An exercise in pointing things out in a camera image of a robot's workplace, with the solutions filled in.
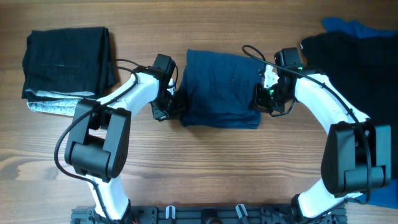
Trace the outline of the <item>folded black trousers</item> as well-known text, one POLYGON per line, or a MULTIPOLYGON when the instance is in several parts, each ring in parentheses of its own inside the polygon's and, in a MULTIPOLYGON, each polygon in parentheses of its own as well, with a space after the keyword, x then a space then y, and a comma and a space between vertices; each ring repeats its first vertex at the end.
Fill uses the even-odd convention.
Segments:
POLYGON ((116 84, 105 27, 33 30, 22 60, 22 98, 51 92, 101 98, 116 84))

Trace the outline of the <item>blue garment under black shirt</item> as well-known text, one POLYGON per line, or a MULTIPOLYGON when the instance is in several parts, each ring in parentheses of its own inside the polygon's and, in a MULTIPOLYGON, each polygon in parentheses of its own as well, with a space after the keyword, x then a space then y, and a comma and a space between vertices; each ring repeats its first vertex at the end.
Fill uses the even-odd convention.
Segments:
MULTIPOLYGON (((346 22, 339 17, 327 17, 322 24, 327 32, 344 32, 360 39, 397 35, 397 30, 373 29, 356 20, 346 22)), ((392 180, 388 187, 374 191, 368 204, 397 209, 397 179, 392 180)))

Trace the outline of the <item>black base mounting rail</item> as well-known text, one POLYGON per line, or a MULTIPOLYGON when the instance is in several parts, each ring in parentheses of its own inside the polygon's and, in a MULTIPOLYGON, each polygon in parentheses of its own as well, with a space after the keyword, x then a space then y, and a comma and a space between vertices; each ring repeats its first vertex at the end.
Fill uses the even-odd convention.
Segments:
MULTIPOLYGON (((131 206, 127 215, 115 223, 289 223, 289 204, 264 204, 261 206, 229 207, 156 207, 156 206, 131 206)), ((95 212, 94 207, 76 208, 72 210, 70 223, 109 223, 106 218, 95 212)), ((345 206, 334 209, 319 220, 309 223, 347 224, 345 206)))

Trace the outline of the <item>blue shorts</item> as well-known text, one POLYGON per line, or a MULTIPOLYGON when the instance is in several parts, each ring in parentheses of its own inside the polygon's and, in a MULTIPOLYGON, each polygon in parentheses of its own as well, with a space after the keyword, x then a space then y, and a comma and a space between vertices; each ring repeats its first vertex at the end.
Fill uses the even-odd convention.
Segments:
POLYGON ((249 57, 187 50, 180 84, 187 96, 183 126, 257 129, 261 113, 251 109, 264 64, 249 57))

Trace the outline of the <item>black t-shirt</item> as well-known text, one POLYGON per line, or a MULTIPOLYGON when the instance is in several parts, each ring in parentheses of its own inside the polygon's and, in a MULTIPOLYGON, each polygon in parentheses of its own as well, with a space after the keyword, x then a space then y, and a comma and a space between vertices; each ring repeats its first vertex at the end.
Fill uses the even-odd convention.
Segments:
POLYGON ((392 178, 397 178, 397 36, 360 39, 330 32, 301 41, 310 66, 377 124, 391 127, 392 178))

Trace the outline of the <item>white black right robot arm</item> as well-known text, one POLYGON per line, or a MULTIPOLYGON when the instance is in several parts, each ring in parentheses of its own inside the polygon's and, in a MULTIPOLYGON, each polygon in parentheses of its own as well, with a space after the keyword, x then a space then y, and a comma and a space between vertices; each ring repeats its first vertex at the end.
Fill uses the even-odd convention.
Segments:
POLYGON ((296 195, 288 211, 289 223, 311 223, 349 201, 387 187, 391 175, 391 128, 374 124, 355 108, 316 68, 306 67, 297 48, 275 53, 265 63, 254 89, 254 110, 272 117, 288 115, 286 103, 305 105, 328 137, 321 163, 321 179, 296 195))

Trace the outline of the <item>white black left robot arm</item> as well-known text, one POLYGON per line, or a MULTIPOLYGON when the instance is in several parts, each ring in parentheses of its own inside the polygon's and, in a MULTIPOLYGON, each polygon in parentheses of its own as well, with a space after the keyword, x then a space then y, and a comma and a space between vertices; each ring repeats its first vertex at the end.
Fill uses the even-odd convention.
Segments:
POLYGON ((146 105, 157 121, 173 119, 184 109, 172 78, 178 67, 171 57, 158 54, 152 65, 136 65, 128 72, 129 80, 108 96, 81 100, 60 137, 67 142, 64 160, 74 169, 71 177, 87 182, 95 200, 94 207, 74 209, 72 223, 137 222, 121 178, 131 121, 146 105))

